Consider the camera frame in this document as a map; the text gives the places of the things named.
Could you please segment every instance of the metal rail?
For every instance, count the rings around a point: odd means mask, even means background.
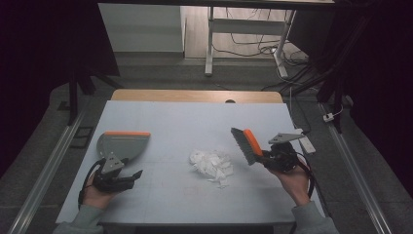
[[[326,114],[324,106],[322,104],[319,105],[320,112],[322,114]],[[340,151],[340,155],[347,166],[347,169],[350,173],[350,176],[355,183],[355,186],[358,190],[358,194],[361,197],[362,202],[367,208],[367,211],[370,215],[370,218],[376,227],[377,233],[380,234],[391,234],[393,233],[388,222],[386,221],[386,217],[381,210],[379,203],[377,202],[376,197],[374,196],[373,192],[371,191],[370,187],[367,184],[367,181],[364,178],[364,175],[361,172],[361,169],[358,167],[358,164],[353,156],[352,151],[350,150],[346,140],[344,139],[342,134],[338,134],[337,130],[332,124],[328,126],[331,135]]]
[[[89,104],[90,98],[87,97],[87,102],[82,108],[81,113],[74,120],[73,125],[67,126],[64,129],[54,151],[49,157],[48,162],[46,163],[41,174],[37,178],[36,183],[34,184],[24,204],[22,205],[18,215],[15,218],[15,221],[8,231],[8,234],[21,234],[27,231],[31,220],[36,214],[36,211],[39,208],[40,203],[42,202],[53,177],[55,176],[58,166],[60,165],[64,154],[66,153],[66,150],[70,144],[70,140],[76,134],[76,131],[85,116]]]

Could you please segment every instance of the wall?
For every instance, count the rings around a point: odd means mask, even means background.
[[[180,6],[99,4],[116,52],[183,52]]]

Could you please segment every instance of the crumpled paper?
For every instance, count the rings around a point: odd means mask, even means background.
[[[192,151],[189,160],[198,172],[213,177],[208,181],[219,182],[219,188],[229,186],[227,176],[234,173],[229,155],[219,151],[208,152],[196,149]]]

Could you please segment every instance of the human hand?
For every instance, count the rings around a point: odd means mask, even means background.
[[[88,182],[86,183],[83,204],[105,210],[112,198],[114,198],[118,193],[100,192],[93,186],[93,181],[94,174],[89,177]]]
[[[299,166],[287,173],[281,173],[267,169],[270,173],[277,176],[282,182],[282,187],[291,196],[297,206],[303,206],[310,202],[307,194],[309,178],[306,172]]]

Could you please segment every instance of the brush bristles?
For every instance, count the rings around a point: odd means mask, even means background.
[[[251,145],[248,142],[248,139],[244,135],[244,132],[236,128],[231,128],[231,133],[233,134],[235,141],[237,142],[238,146],[243,152],[248,164],[250,166],[254,164],[256,162],[255,154]]]

